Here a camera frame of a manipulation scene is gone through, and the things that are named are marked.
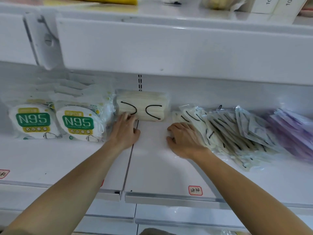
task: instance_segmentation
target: forearm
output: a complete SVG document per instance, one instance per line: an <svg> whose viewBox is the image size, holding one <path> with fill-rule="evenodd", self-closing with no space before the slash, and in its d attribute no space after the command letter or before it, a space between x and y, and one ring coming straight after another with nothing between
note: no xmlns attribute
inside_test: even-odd
<svg viewBox="0 0 313 235"><path fill-rule="evenodd" d="M193 160L252 235L313 234L287 207L213 153L195 155Z"/></svg>
<svg viewBox="0 0 313 235"><path fill-rule="evenodd" d="M13 230L33 235L71 234L120 152L106 143L37 198L9 225L4 235Z"/></svg>

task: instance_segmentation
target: person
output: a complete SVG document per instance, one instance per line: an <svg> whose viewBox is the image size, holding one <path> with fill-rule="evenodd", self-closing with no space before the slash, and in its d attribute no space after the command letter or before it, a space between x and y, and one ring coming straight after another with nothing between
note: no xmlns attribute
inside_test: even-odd
<svg viewBox="0 0 313 235"><path fill-rule="evenodd" d="M119 116L108 141L39 196L2 235L71 234L114 160L139 139L136 119L127 113ZM174 123L168 130L174 135L166 138L170 149L199 165L252 235L313 235L287 207L204 147L192 125Z"/></svg>

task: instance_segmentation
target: right arm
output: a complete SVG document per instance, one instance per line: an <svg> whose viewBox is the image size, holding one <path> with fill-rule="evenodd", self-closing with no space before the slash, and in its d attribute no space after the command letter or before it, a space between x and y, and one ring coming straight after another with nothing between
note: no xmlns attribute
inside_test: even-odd
<svg viewBox="0 0 313 235"><path fill-rule="evenodd" d="M204 171L252 235L313 235L292 211L204 147L192 125L174 123L168 130L171 150Z"/></svg>

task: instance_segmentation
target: green label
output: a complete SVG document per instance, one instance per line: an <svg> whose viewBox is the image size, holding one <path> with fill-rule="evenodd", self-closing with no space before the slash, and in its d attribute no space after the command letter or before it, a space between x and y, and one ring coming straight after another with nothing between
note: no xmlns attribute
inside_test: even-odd
<svg viewBox="0 0 313 235"><path fill-rule="evenodd" d="M16 114L19 126L49 126L50 115L48 113L22 113Z"/></svg>
<svg viewBox="0 0 313 235"><path fill-rule="evenodd" d="M70 129L94 129L94 121L90 117L62 116L63 122Z"/></svg>

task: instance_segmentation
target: red-bordered label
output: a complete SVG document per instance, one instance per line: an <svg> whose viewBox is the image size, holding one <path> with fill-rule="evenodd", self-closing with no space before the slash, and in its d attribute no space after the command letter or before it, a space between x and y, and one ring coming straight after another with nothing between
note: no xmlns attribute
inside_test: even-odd
<svg viewBox="0 0 313 235"><path fill-rule="evenodd" d="M0 169L0 179L5 178L9 174L10 170Z"/></svg>
<svg viewBox="0 0 313 235"><path fill-rule="evenodd" d="M191 196L202 196L202 188L201 186L188 186L189 194Z"/></svg>

